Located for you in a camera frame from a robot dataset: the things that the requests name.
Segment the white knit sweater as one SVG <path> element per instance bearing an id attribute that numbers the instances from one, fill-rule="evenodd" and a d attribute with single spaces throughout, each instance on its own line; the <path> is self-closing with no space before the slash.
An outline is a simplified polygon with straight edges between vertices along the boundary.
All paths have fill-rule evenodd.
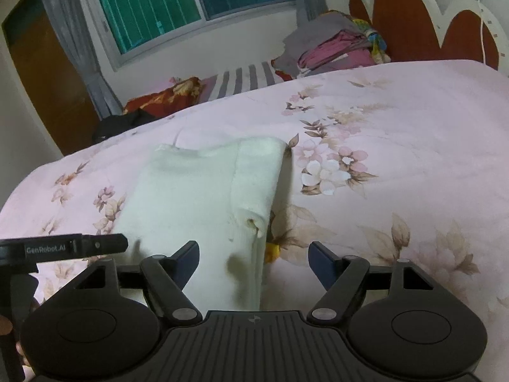
<path id="1" fill-rule="evenodd" d="M 127 196 L 114 230 L 129 246 L 120 265 L 170 256 L 190 241 L 199 265 L 184 293 L 202 312 L 261 303 L 270 213 L 286 143 L 240 139 L 200 150 L 160 145 Z"/>

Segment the stack of folded clothes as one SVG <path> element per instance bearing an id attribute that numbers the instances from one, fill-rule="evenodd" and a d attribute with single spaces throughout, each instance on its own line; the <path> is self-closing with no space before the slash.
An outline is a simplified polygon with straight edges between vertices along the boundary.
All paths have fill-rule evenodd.
<path id="1" fill-rule="evenodd" d="M 271 60 L 284 80 L 386 64 L 387 44 L 372 25 L 340 11 L 329 11 L 299 26 L 283 40 L 283 53 Z"/>

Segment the pink floral bed sheet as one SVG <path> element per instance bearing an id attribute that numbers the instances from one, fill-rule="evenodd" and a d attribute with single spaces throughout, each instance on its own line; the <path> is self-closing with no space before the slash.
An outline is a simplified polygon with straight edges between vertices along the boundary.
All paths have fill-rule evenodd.
<path id="1" fill-rule="evenodd" d="M 199 104 L 41 166 L 1 211 L 2 238 L 116 233 L 160 145 L 284 141 L 259 309 L 309 311 L 312 242 L 374 265 L 408 259 L 487 328 L 477 369 L 508 378 L 508 80 L 467 60 L 325 73 Z"/>

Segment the black garment on bed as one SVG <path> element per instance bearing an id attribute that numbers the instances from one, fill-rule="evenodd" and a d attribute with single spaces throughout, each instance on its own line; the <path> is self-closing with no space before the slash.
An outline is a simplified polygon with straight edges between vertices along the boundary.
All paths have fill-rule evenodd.
<path id="1" fill-rule="evenodd" d="M 157 121 L 157 118 L 144 110 L 135 110 L 125 115 L 115 115 L 101 120 L 91 138 L 93 144 L 121 135 L 131 129 Z"/>

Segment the brown wooden door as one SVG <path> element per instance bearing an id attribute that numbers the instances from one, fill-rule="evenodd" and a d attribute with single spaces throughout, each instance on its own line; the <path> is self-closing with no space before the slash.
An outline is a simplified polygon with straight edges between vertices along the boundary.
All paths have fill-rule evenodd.
<path id="1" fill-rule="evenodd" d="M 90 147 L 99 118 L 42 1 L 21 0 L 2 28 L 23 87 L 59 150 L 68 155 Z"/>

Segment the grey striped pillow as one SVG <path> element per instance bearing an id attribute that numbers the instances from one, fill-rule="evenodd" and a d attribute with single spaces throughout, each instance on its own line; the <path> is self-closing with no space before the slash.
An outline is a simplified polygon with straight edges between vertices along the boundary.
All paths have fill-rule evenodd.
<path id="1" fill-rule="evenodd" d="M 199 102 L 206 103 L 283 82 L 267 61 L 237 67 L 202 80 Z"/>

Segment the red white scalloped headboard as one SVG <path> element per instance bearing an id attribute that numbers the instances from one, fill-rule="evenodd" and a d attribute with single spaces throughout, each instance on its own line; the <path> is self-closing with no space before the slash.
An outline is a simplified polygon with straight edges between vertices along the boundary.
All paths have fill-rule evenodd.
<path id="1" fill-rule="evenodd" d="M 487 66 L 508 75 L 508 34 L 485 5 Z M 482 63 L 476 0 L 349 0 L 349 14 L 369 22 L 394 62 L 475 60 Z"/>

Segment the left grey curtain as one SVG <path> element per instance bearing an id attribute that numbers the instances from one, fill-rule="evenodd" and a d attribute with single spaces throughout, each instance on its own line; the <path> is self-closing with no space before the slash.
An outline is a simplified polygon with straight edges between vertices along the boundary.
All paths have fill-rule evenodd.
<path id="1" fill-rule="evenodd" d="M 52 29 L 82 79 L 101 119 L 118 115 L 122 106 L 103 77 L 80 0 L 41 0 Z"/>

